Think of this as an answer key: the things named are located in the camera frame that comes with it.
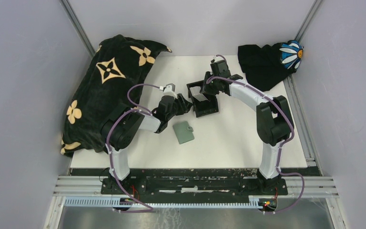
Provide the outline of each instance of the metal frame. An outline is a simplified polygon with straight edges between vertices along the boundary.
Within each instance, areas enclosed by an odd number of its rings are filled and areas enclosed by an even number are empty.
[[[86,35],[85,30],[83,29],[81,23],[79,22],[78,17],[76,16],[73,8],[68,0],[60,0],[62,6],[64,7],[65,12],[67,13],[69,19],[71,20],[76,32],[78,33],[80,39],[82,40],[83,44],[85,45],[88,53],[91,57],[95,54],[95,49],[90,42],[88,35]]]
[[[127,198],[126,195],[101,194],[102,183],[106,177],[59,176],[54,189],[54,197],[115,197]],[[279,198],[298,197],[302,181],[299,177],[283,177],[287,183],[288,195]],[[304,177],[305,190],[302,198],[338,198],[339,194],[331,177]],[[249,196],[250,198],[272,198],[273,196]]]
[[[323,1],[324,0],[315,0],[314,3],[312,4],[311,9],[309,10],[301,27],[298,30],[297,35],[294,38],[298,42],[300,42],[302,40],[306,30],[308,29],[309,25],[311,24],[311,21],[315,17],[317,11],[320,9]],[[298,128],[298,134],[299,134],[299,138],[301,141],[302,149],[304,151],[306,163],[308,166],[310,166],[310,163],[308,163],[308,162],[315,161],[315,164],[316,164],[316,166],[318,166],[320,173],[322,175],[324,175],[323,171],[321,169],[321,166],[320,166],[318,155],[316,153],[315,145],[314,145],[312,137],[311,137],[311,133],[309,132],[309,129],[308,129],[308,126],[306,123],[305,114],[302,109],[301,101],[298,96],[292,75],[288,76],[284,80],[284,86],[285,86],[285,90],[287,92],[287,98],[290,103],[290,107],[293,110],[294,121]]]
[[[44,224],[45,229],[56,229],[59,226],[64,206],[73,207],[124,207],[121,198],[126,195],[101,194],[100,179],[106,177],[59,176],[51,200],[50,210]],[[302,187],[299,177],[283,177],[287,183],[288,195],[278,198],[297,198]],[[273,196],[249,196],[249,203],[218,203],[218,204],[157,204],[148,203],[154,208],[259,208],[260,198]],[[302,198],[325,198],[330,209],[335,229],[345,229],[343,218],[337,204],[339,195],[331,177],[305,177],[305,190]]]
[[[79,22],[75,12],[73,11],[68,0],[60,0],[63,4],[65,11],[67,12],[71,22],[73,23],[75,30],[79,34],[81,40],[83,41],[85,47],[87,48],[91,56],[94,55],[94,49],[90,43],[81,23]],[[315,0],[307,17],[302,23],[295,39],[301,41],[306,29],[309,27],[312,19],[314,18],[316,12],[320,8],[323,0]],[[310,132],[307,127],[305,120],[305,114],[302,110],[301,101],[299,99],[298,93],[296,91],[296,86],[294,84],[292,76],[289,76],[285,81],[285,89],[287,91],[287,97],[290,106],[293,110],[293,115],[295,123],[298,127],[298,133],[300,135],[302,148],[304,150],[305,159],[309,167],[318,166],[320,173],[323,172],[320,167],[318,155],[316,153],[315,145],[312,141]],[[45,229],[56,229],[58,228],[60,217],[62,214],[63,207],[69,204],[73,206],[97,206],[100,203],[105,203],[107,205],[116,202],[111,202],[114,200],[119,200],[120,198],[125,198],[125,195],[102,195],[101,188],[102,183],[99,178],[105,177],[82,177],[82,176],[60,176],[54,190],[54,194],[51,200],[50,209],[44,224]],[[283,177],[287,183],[288,195],[279,196],[278,198],[297,198],[300,193],[302,181],[299,177]],[[196,205],[196,204],[150,204],[154,207],[161,208],[193,208],[193,207],[208,207],[208,208],[253,208],[252,203],[259,198],[271,198],[272,196],[249,196],[249,205],[247,204],[213,204],[213,205]],[[305,177],[305,190],[302,198],[326,198],[327,204],[329,206],[330,215],[335,229],[345,229],[345,223],[342,218],[341,209],[339,206],[339,195],[333,179],[331,177]]]

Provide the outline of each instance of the black blanket with floral pattern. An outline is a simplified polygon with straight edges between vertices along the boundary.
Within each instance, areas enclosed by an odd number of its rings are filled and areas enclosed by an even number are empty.
[[[287,76],[295,73],[301,63],[304,47],[297,41],[238,47],[238,60],[247,82],[260,91],[269,91]]]
[[[61,153],[78,149],[101,152],[103,120],[119,104],[130,104],[127,91],[143,83],[160,52],[172,52],[154,41],[141,41],[117,35],[102,41],[78,90],[70,101],[62,135]],[[142,88],[131,99],[139,103]]]

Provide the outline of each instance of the green wallet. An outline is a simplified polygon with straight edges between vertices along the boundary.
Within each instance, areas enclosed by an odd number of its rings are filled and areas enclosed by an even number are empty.
[[[194,140],[193,127],[191,127],[187,121],[174,124],[173,130],[176,134],[179,144]]]

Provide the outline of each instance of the white platform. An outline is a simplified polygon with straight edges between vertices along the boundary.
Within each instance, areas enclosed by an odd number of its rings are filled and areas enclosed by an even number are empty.
[[[231,74],[244,76],[237,56],[226,56]],[[176,93],[187,99],[186,84],[204,79],[210,71],[212,56],[161,56],[156,59],[146,83],[176,85]],[[286,95],[280,83],[268,92],[273,96]],[[151,110],[157,107],[162,93],[145,87],[141,105]],[[129,145],[131,168],[244,168],[259,167],[262,160],[262,141],[256,132],[256,113],[239,100],[225,94],[217,96],[220,112],[196,118],[193,111],[176,116],[160,134],[139,131]],[[188,121],[194,129],[193,141],[180,145],[173,124]],[[71,168],[109,167],[109,156],[93,150],[75,152]],[[306,167],[301,142],[295,138],[283,147],[281,167]]]

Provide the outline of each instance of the gray floor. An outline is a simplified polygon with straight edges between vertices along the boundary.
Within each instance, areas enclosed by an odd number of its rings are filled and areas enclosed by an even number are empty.
[[[283,208],[292,199],[280,199]],[[293,209],[264,216],[254,209],[160,208],[119,214],[111,208],[64,207],[60,229],[332,229],[325,199],[302,199]]]

